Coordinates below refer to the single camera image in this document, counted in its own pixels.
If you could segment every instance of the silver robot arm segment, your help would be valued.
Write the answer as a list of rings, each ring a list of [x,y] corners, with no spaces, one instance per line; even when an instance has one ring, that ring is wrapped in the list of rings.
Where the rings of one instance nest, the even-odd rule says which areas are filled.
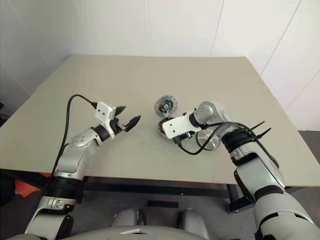
[[[203,128],[219,128],[216,134],[236,165],[236,182],[243,195],[255,202],[257,240],[319,240],[320,229],[300,203],[286,193],[277,161],[257,136],[242,126],[231,121],[220,103],[207,101],[194,112],[162,125],[169,139]]]
[[[73,218],[69,213],[76,205],[90,157],[105,140],[114,139],[121,131],[128,132],[140,120],[141,116],[136,116],[127,125],[119,123],[116,116],[124,109],[124,106],[115,108],[103,102],[97,103],[95,117],[100,124],[75,135],[65,146],[25,234],[47,240],[58,240],[70,235]]]

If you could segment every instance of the metal table frame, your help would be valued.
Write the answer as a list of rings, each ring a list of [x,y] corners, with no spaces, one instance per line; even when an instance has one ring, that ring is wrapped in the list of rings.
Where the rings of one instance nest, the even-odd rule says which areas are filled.
[[[30,171],[0,169],[0,174],[4,174],[12,178],[21,180],[39,189],[43,189],[48,180],[48,177],[40,173]],[[195,188],[143,184],[104,183],[104,179],[104,177],[86,176],[84,178],[84,181],[82,181],[82,186],[77,196],[77,202],[80,203],[82,201],[83,191],[108,191],[225,198],[230,200],[230,204],[226,206],[227,212],[230,213],[239,213],[240,211],[249,209],[254,205],[254,203],[248,200],[246,197],[239,197],[237,185],[235,184],[226,184],[226,189],[214,189],[198,187]],[[286,192],[293,193],[302,188],[303,187],[286,187]]]

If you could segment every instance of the round gear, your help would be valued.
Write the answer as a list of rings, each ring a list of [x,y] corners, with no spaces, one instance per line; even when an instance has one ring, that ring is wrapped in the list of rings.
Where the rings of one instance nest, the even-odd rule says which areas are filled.
[[[168,118],[178,107],[177,100],[171,95],[165,95],[156,101],[154,111],[159,117]]]
[[[158,131],[159,131],[160,135],[166,139],[167,139],[167,136],[166,136],[166,133],[162,127],[162,124],[171,120],[171,119],[173,119],[173,117],[164,118],[158,123]]]
[[[203,144],[205,144],[205,142],[207,141],[207,139],[212,133],[213,133],[213,130],[211,128],[198,131],[196,133],[196,142],[198,143],[198,145],[201,147]],[[208,151],[215,150],[217,147],[219,147],[219,145],[220,145],[220,139],[217,135],[214,135],[204,149]]]

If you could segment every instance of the table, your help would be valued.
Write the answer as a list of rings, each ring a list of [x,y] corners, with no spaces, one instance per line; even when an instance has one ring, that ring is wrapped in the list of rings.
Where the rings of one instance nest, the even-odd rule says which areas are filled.
[[[223,145],[197,156],[159,136],[154,104],[164,95],[178,102],[175,117],[203,101],[219,101],[236,122],[255,131],[272,130],[261,142],[277,159],[287,186],[320,186],[320,166],[287,115],[245,57],[140,57],[72,55],[0,128],[0,168],[51,172],[60,147],[69,97],[126,106],[128,133],[108,140],[90,160],[94,177],[236,184],[235,166]],[[83,100],[71,105],[67,140],[96,126],[95,111]],[[183,143],[198,148],[194,139]]]

